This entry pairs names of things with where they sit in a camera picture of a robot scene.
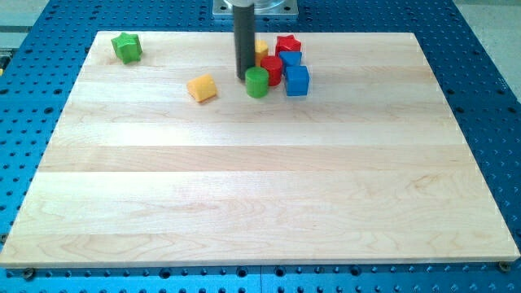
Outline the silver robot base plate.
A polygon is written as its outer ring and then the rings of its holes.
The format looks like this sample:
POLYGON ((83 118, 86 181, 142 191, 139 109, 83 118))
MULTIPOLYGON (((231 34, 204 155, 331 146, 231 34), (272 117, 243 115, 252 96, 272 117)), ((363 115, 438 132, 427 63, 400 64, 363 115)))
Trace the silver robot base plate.
POLYGON ((299 14, 297 0, 212 0, 212 15, 217 19, 231 19, 234 4, 253 4, 255 15, 277 19, 295 19, 299 14))

